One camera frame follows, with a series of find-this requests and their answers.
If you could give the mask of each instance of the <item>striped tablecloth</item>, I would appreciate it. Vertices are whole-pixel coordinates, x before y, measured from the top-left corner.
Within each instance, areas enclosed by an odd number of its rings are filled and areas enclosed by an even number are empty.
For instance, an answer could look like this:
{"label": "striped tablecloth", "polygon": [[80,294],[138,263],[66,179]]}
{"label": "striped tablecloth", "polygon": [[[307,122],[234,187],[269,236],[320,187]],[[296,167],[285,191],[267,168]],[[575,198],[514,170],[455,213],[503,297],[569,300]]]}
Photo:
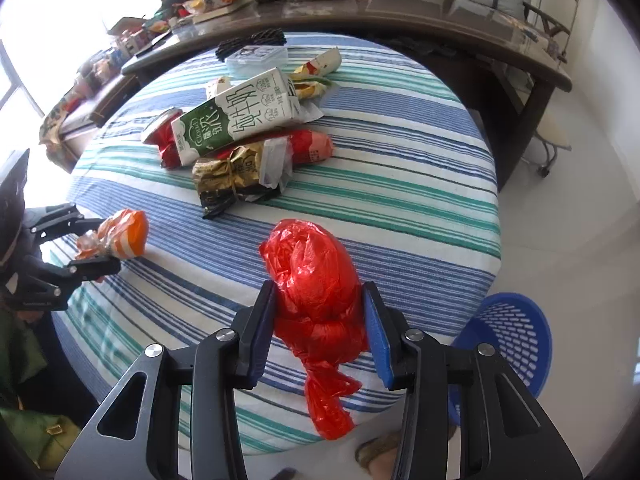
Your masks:
{"label": "striped tablecloth", "polygon": [[[289,34],[289,69],[332,46],[340,89],[313,128],[329,133],[335,156],[300,167],[284,194],[237,204],[202,220],[190,170],[160,168],[140,131],[164,108],[188,110],[225,73],[213,51],[193,57],[143,88],[87,147],[68,198],[89,216],[130,207],[146,211],[146,255],[117,276],[87,283],[54,316],[65,352],[102,400],[151,342],[194,344],[228,326],[254,303],[267,279],[258,245],[280,219],[329,229],[360,278],[375,280],[388,306],[410,325],[450,342],[487,293],[500,267],[494,162],[465,107],[433,74],[388,48],[330,34]],[[73,238],[50,245],[58,264]],[[391,406],[368,352],[342,370],[363,387],[343,399],[356,424]],[[244,452],[277,452],[320,440],[309,419],[305,373],[274,338],[264,376],[236,391]],[[180,444],[188,446],[190,389],[183,393]]]}

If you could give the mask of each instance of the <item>desk surface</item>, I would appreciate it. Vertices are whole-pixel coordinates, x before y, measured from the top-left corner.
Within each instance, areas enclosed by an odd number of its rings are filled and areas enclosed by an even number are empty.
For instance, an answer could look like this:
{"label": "desk surface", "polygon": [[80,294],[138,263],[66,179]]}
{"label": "desk surface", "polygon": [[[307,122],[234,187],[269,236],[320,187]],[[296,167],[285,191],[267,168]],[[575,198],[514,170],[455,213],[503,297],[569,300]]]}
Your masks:
{"label": "desk surface", "polygon": [[100,88],[94,97],[82,102],[66,117],[60,128],[60,136],[66,138],[68,134],[86,126],[103,126],[120,104],[139,89],[140,85],[134,76],[117,75]]}
{"label": "desk surface", "polygon": [[[258,245],[283,218],[329,229],[361,280],[374,280],[388,306],[443,342],[462,330],[491,286],[500,267],[494,162],[451,90],[417,62],[369,41],[288,34],[287,46],[286,70],[332,46],[341,49],[342,65],[330,75],[340,88],[310,125],[332,136],[334,156],[296,168],[281,196],[203,220],[190,169],[164,170],[158,149],[140,143],[159,111],[205,100],[207,82],[226,71],[211,50],[138,92],[78,161],[68,198],[83,212],[105,217],[130,207],[149,220],[145,256],[124,261],[103,283],[84,283],[55,317],[69,361],[100,400],[147,344],[194,344],[254,304],[268,278]],[[52,250],[54,261],[76,252],[69,238]],[[385,390],[369,352],[341,370],[363,383],[342,398],[356,424],[402,396]],[[319,440],[304,381],[299,359],[274,338],[258,386],[235,392],[245,453]],[[188,446],[186,389],[185,396],[179,437]]]}
{"label": "desk surface", "polygon": [[220,41],[267,27],[425,38],[505,62],[569,91],[571,79],[546,52],[548,40],[501,12],[468,0],[328,0],[252,3],[236,12],[179,28],[164,44],[135,57],[123,73],[135,73],[173,57],[194,54]]}

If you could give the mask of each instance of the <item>snack package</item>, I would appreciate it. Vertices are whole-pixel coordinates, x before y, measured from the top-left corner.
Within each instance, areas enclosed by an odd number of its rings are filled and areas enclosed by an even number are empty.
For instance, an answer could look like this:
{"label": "snack package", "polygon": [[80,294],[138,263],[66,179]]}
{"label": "snack package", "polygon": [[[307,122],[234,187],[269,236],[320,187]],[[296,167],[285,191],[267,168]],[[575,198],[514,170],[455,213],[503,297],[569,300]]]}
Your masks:
{"label": "snack package", "polygon": [[340,50],[334,46],[322,54],[318,54],[311,61],[299,66],[293,73],[324,77],[338,70],[341,64],[342,56],[340,55]]}
{"label": "snack package", "polygon": [[247,137],[305,122],[292,81],[273,68],[233,86],[171,123],[180,162]]}
{"label": "snack package", "polygon": [[327,134],[295,130],[199,158],[192,175],[203,218],[213,218],[238,201],[255,202],[280,194],[291,178],[292,165],[320,162],[333,152]]}
{"label": "snack package", "polygon": [[282,192],[291,174],[287,137],[242,144],[224,158],[200,158],[192,170],[205,219],[237,201],[254,202]]}
{"label": "snack package", "polygon": [[97,231],[88,231],[76,240],[76,259],[92,256],[115,256],[128,260],[145,253],[149,223],[144,211],[122,209],[100,224]]}
{"label": "snack package", "polygon": [[301,220],[281,220],[259,250],[279,290],[274,333],[306,369],[311,420],[323,438],[340,438],[354,426],[340,397],[362,384],[338,366],[368,349],[355,267],[331,233]]}

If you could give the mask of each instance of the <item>green milk carton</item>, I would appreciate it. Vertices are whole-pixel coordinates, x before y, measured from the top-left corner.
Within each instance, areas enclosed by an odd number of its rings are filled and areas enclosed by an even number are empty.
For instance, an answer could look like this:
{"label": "green milk carton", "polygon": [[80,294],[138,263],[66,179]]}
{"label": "green milk carton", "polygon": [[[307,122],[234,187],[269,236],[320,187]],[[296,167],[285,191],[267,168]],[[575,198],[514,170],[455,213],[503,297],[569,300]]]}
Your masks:
{"label": "green milk carton", "polygon": [[291,79],[272,68],[233,86],[171,123],[183,166],[261,132],[302,122]]}

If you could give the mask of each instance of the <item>white floor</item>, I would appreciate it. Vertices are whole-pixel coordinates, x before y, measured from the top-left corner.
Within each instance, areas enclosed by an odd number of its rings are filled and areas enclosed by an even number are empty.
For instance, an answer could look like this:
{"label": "white floor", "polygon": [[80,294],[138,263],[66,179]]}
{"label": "white floor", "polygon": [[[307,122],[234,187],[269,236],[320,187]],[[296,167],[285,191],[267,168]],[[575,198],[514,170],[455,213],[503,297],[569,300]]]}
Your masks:
{"label": "white floor", "polygon": [[[500,194],[502,269],[492,292],[520,292],[544,310],[554,346],[539,400],[587,474],[640,397],[640,208],[577,95],[556,92],[548,114],[574,150],[544,180],[521,164]],[[396,406],[338,441],[248,457],[249,479],[284,467],[314,480],[368,478],[354,462],[356,446],[398,428],[401,417]],[[449,455],[457,478],[456,438]]]}

